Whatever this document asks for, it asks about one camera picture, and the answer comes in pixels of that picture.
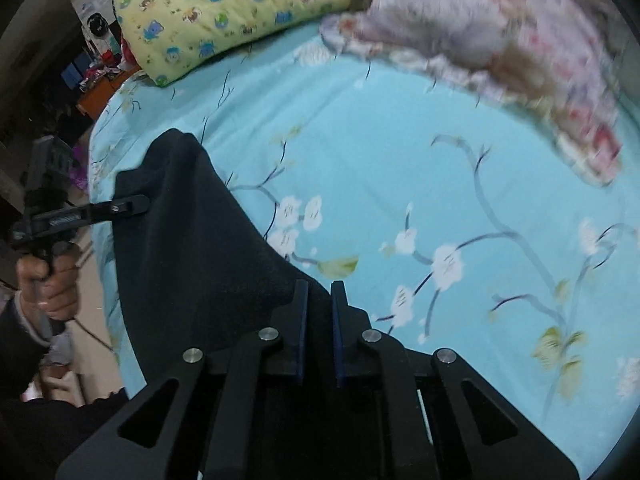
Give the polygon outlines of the left hand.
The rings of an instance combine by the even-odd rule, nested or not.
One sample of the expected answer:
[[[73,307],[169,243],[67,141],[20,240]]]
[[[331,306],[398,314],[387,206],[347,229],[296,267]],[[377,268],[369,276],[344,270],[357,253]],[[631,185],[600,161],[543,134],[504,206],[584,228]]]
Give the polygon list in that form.
[[[79,311],[77,263],[81,252],[70,244],[49,266],[35,256],[23,256],[17,261],[16,276],[21,292],[20,309],[33,328],[40,330],[46,316],[66,322]]]

